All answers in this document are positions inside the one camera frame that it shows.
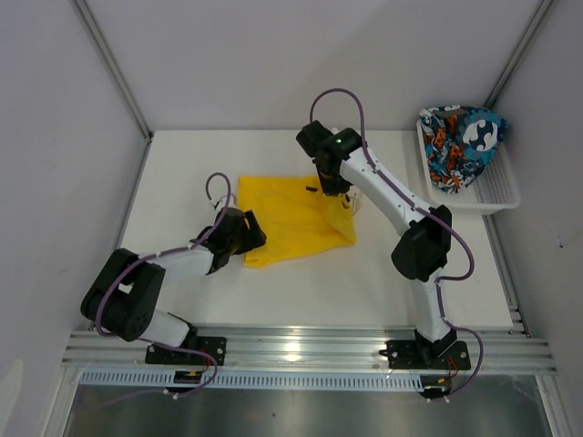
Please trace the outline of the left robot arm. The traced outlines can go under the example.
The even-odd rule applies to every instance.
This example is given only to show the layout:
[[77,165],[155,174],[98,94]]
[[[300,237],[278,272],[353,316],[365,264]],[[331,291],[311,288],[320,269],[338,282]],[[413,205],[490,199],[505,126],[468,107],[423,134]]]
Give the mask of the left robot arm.
[[80,312],[101,334],[165,345],[176,363],[189,363],[198,352],[196,328],[157,309],[167,271],[208,276],[266,242],[252,211],[224,207],[213,225],[183,247],[145,257],[128,249],[114,250],[83,298]]

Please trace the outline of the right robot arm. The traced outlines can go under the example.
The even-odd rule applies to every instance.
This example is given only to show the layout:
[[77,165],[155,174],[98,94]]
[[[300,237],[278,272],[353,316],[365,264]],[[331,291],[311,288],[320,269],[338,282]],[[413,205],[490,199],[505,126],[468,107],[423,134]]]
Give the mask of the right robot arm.
[[410,281],[415,305],[415,354],[426,367],[445,361],[456,341],[440,314],[435,281],[451,248],[452,213],[432,208],[381,163],[352,128],[337,133],[319,121],[304,126],[296,141],[317,169],[323,192],[340,196],[358,188],[393,225],[399,241],[391,253],[397,271]]

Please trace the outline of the yellow shorts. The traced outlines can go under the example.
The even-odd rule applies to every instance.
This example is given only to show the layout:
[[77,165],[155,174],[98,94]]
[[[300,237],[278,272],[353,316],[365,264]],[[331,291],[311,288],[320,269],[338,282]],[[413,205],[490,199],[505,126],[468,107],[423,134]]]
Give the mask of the yellow shorts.
[[262,269],[357,241],[350,197],[324,194],[315,176],[241,176],[237,206],[253,212],[267,237],[263,246],[244,255],[247,268]]

